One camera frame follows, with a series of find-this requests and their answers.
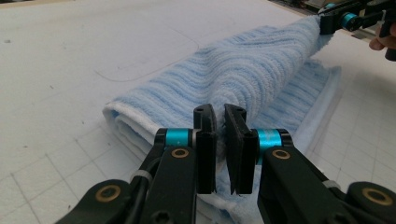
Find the white cable tie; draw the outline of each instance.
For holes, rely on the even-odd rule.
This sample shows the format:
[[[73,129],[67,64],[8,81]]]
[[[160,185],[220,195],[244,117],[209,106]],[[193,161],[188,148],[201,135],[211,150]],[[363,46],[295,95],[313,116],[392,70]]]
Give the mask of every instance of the white cable tie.
[[[149,172],[147,172],[147,171],[145,171],[145,170],[137,170],[136,172],[134,172],[134,173],[131,175],[131,181],[132,181],[132,179],[134,179],[135,176],[142,176],[142,177],[145,177],[145,178],[148,180],[148,184],[149,184],[149,185],[151,184],[151,181],[152,181],[152,175],[151,175],[151,173],[149,173]]]
[[[325,180],[322,183],[323,183],[324,187],[326,187],[327,189],[330,189],[330,188],[341,189],[340,185],[333,180]]]
[[[382,10],[382,19],[381,19],[381,21],[384,21],[386,16],[387,16],[387,11],[386,10]]]

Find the black cable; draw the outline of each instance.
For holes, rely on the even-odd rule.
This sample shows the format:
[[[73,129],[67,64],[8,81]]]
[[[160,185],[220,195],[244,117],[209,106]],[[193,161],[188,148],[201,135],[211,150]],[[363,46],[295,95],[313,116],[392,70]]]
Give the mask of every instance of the black cable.
[[[153,160],[147,167],[146,171],[153,174],[154,169],[157,169],[161,158]],[[139,178],[138,190],[136,194],[136,199],[132,203],[132,207],[128,211],[127,218],[125,219],[125,224],[135,224],[139,223],[140,216],[142,214],[143,206],[146,200],[146,196],[149,190],[149,181],[141,176],[136,176],[134,178]]]
[[[146,200],[147,192],[149,189],[149,181],[146,178],[140,177],[139,190],[137,192],[134,205],[129,211],[129,215],[125,220],[125,224],[139,223],[140,215],[142,214],[143,204]]]

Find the brass screw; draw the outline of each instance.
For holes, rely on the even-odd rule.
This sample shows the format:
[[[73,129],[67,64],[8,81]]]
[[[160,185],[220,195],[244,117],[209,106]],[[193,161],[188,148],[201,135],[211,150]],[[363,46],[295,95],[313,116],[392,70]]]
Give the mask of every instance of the brass screw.
[[[189,156],[189,151],[184,148],[177,148],[172,151],[172,156],[178,159],[183,159]]]
[[[393,204],[392,198],[390,198],[388,194],[382,192],[381,190],[364,188],[361,190],[361,192],[363,193],[364,197],[373,203],[378,203],[384,206],[390,206]]]
[[[95,198],[100,203],[109,203],[119,197],[120,193],[121,189],[119,186],[107,185],[96,192]]]
[[[282,149],[277,149],[273,151],[273,156],[277,157],[278,159],[281,160],[287,160],[290,158],[289,152],[282,150]]]

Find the human hand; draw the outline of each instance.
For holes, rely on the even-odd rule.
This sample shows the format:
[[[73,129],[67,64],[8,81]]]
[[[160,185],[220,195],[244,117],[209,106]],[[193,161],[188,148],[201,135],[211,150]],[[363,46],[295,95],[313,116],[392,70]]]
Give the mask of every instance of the human hand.
[[[384,48],[396,49],[396,22],[390,26],[390,36],[379,38],[381,27],[375,30],[376,37],[372,39],[369,46],[373,50],[381,50]]]

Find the towel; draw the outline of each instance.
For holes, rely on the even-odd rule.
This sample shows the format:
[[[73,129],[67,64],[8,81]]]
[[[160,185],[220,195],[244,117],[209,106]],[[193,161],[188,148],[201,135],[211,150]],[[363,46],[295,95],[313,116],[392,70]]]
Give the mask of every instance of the towel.
[[[217,209],[215,221],[254,223],[261,220],[256,204],[261,169],[255,171],[253,194],[231,195],[224,165],[224,104],[244,107],[250,128],[287,129],[304,152],[312,136],[299,133],[318,128],[337,88],[340,70],[310,59],[330,38],[319,35],[317,16],[226,38],[115,98],[105,106],[104,116],[142,161],[159,128],[192,128],[192,110],[212,104],[219,128],[218,192],[199,198]]]

